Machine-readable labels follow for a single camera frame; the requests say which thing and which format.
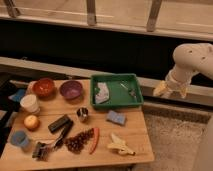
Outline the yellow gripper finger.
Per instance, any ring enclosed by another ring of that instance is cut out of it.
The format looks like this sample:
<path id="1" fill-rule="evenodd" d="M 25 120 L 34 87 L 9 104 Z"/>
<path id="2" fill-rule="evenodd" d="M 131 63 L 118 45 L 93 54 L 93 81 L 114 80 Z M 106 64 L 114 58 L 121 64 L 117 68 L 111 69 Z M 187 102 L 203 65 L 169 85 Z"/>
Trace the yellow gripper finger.
<path id="1" fill-rule="evenodd" d="M 181 88 L 180 89 L 180 95 L 182 98 L 186 98 L 187 96 L 187 88 Z"/>
<path id="2" fill-rule="evenodd" d="M 168 86 L 165 81 L 160 81 L 159 84 L 153 90 L 154 96 L 161 96 L 164 98 L 168 98 L 170 95 Z"/>

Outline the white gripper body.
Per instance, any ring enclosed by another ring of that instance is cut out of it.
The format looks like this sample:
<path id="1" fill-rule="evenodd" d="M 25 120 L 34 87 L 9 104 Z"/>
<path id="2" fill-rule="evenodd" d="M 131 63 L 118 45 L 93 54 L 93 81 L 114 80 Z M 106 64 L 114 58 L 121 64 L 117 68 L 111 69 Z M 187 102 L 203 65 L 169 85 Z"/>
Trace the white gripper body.
<path id="1" fill-rule="evenodd" d="M 191 83 L 191 79 L 183 75 L 177 75 L 174 70 L 170 70 L 165 78 L 166 85 L 173 91 L 184 91 Z"/>

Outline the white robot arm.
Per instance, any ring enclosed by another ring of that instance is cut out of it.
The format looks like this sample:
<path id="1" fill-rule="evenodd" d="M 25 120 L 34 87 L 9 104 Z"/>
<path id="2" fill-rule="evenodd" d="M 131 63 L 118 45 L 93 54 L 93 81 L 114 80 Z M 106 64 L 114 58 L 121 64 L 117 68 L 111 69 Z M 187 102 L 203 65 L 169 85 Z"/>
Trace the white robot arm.
<path id="1" fill-rule="evenodd" d="M 153 90 L 154 96 L 168 98 L 173 92 L 179 92 L 185 98 L 192 78 L 199 73 L 213 80 L 213 44 L 181 44 L 172 57 L 175 64 Z"/>

